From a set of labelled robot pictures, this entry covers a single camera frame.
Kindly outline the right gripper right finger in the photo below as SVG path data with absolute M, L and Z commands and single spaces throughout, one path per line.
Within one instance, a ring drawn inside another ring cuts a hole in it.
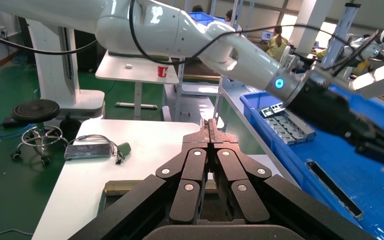
M 214 181 L 229 220 L 265 223 L 270 214 L 260 198 L 260 185 L 272 177 L 265 165 L 244 154 L 235 135 L 217 129 L 209 120 L 210 153 L 213 157 Z

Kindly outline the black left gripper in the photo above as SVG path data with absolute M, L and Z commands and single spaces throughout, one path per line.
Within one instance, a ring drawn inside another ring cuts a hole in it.
M 343 96 L 308 80 L 286 108 L 319 130 L 356 146 L 356 153 L 384 165 L 384 130 L 352 111 Z

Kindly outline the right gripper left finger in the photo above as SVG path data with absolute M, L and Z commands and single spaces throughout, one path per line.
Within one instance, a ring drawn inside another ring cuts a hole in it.
M 209 125 L 202 119 L 198 132 L 183 137 L 180 153 L 155 171 L 156 176 L 167 181 L 175 191 L 169 212 L 171 224 L 195 224 L 200 216 L 208 147 Z

